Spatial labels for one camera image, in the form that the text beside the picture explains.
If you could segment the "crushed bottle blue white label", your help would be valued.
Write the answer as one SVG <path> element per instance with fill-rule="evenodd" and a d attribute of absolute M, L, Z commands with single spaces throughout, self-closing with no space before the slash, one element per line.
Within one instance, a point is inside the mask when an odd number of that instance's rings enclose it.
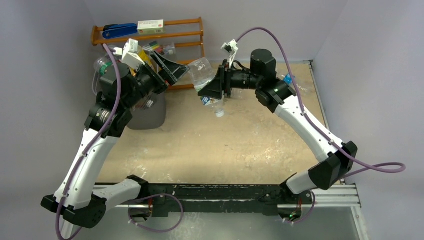
<path fill-rule="evenodd" d="M 189 63 L 188 67 L 190 68 L 188 74 L 197 93 L 206 87 L 215 77 L 214 70 L 206 57 Z M 218 118 L 225 115 L 224 101 L 222 99 L 201 96 L 200 100 L 203 106 L 213 110 Z"/>

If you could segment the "yellow bottle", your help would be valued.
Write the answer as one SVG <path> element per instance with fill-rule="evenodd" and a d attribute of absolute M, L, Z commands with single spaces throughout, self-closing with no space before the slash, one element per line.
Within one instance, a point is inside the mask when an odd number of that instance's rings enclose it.
<path fill-rule="evenodd" d="M 129 60 L 130 65 L 130 72 L 135 77 L 138 73 L 138 69 L 140 65 L 148 65 L 154 70 L 153 63 L 151 61 L 151 58 L 146 54 L 146 52 L 143 50 L 142 47 L 140 47 L 138 44 L 131 47 L 131 50 L 129 50 L 126 54 L 126 62 Z"/>

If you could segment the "bottle green cap green label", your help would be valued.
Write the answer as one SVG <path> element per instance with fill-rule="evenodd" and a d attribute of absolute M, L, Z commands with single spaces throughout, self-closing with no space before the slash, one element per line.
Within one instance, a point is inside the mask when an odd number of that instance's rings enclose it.
<path fill-rule="evenodd" d="M 105 71 L 109 66 L 111 66 L 112 60 L 108 56 L 99 57 L 95 60 L 93 64 L 94 70 L 101 76 L 105 74 Z"/>

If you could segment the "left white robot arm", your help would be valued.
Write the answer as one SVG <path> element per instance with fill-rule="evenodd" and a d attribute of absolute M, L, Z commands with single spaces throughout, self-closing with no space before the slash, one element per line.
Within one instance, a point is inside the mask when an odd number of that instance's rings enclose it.
<path fill-rule="evenodd" d="M 189 72 L 184 64 L 152 52 L 160 67 L 156 72 L 146 63 L 134 67 L 115 62 L 99 74 L 101 91 L 85 121 L 77 155 L 59 189 L 45 196 L 41 206 L 59 218 L 91 229 L 106 212 L 127 201 L 138 205 L 149 199 L 148 182 L 135 175 L 96 191 L 97 178 L 106 158 L 132 119 L 132 108 L 152 94 L 161 94 Z"/>

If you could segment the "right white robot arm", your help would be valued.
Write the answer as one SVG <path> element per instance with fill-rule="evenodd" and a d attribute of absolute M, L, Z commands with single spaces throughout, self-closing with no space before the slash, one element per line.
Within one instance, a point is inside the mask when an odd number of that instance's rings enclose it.
<path fill-rule="evenodd" d="M 328 190 L 353 166 L 357 146 L 333 135 L 316 117 L 299 103 L 300 95 L 276 73 L 277 61 L 266 49 L 251 53 L 250 68 L 236 69 L 227 60 L 219 66 L 213 80 L 198 95 L 220 100 L 232 89 L 254 90 L 258 101 L 289 124 L 312 151 L 318 164 L 296 173 L 281 184 L 280 196 L 288 204 L 312 189 Z"/>

